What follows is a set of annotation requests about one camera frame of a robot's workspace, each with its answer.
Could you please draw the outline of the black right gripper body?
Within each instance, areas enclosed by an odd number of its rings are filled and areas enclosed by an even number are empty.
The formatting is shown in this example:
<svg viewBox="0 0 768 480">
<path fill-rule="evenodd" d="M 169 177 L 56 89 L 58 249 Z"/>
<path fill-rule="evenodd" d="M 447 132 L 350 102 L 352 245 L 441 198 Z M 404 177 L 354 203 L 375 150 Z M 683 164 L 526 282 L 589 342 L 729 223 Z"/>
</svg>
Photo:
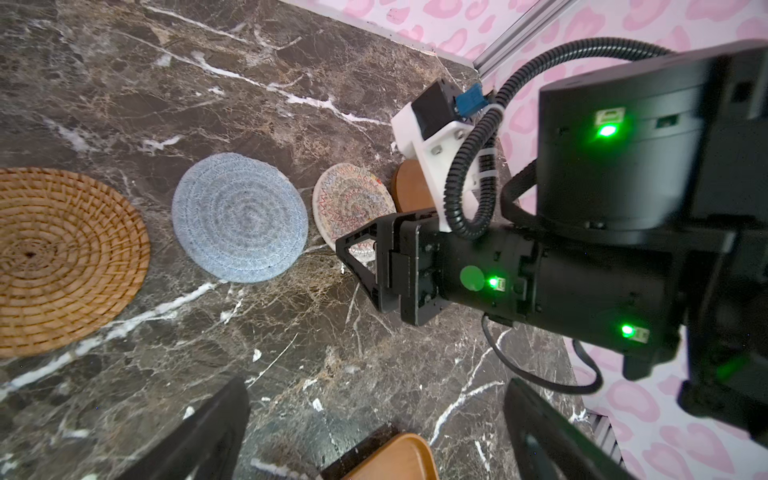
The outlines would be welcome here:
<svg viewBox="0 0 768 480">
<path fill-rule="evenodd" d="M 525 323 L 614 351 L 629 380 L 680 346 L 678 287 L 690 234 L 660 229 L 634 245 L 579 242 L 493 225 L 478 239 L 442 232 L 434 213 L 389 220 L 389 287 L 404 321 L 423 325 L 446 305 Z"/>
</svg>

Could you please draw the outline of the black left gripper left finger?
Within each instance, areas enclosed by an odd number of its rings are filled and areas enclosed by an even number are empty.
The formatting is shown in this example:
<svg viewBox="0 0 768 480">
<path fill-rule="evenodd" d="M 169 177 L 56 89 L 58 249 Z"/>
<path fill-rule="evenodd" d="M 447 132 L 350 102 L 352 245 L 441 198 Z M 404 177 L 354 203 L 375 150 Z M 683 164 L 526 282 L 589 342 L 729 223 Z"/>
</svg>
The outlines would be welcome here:
<svg viewBox="0 0 768 480">
<path fill-rule="evenodd" d="M 249 415 L 244 379 L 235 377 L 120 477 L 231 479 Z"/>
</svg>

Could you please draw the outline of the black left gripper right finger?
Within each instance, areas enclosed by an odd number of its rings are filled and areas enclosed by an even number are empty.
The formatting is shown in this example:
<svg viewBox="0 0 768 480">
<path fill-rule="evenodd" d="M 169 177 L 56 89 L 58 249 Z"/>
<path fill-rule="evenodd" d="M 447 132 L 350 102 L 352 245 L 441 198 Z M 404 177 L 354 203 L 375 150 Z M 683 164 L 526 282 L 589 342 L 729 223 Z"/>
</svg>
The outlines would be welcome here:
<svg viewBox="0 0 768 480">
<path fill-rule="evenodd" d="M 630 479 L 524 381 L 509 382 L 504 417 L 522 479 Z"/>
</svg>

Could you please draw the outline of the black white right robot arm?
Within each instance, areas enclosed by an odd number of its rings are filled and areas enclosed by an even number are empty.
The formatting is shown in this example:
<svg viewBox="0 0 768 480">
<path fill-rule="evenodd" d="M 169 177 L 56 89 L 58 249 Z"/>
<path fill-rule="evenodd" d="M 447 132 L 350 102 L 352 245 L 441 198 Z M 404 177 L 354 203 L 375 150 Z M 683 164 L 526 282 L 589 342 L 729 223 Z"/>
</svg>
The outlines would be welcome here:
<svg viewBox="0 0 768 480">
<path fill-rule="evenodd" d="M 435 83 L 393 128 L 448 168 L 433 210 L 338 238 L 377 310 L 465 305 L 614 351 L 631 381 L 685 346 L 680 407 L 766 443 L 765 41 L 576 40 L 490 95 Z"/>
</svg>

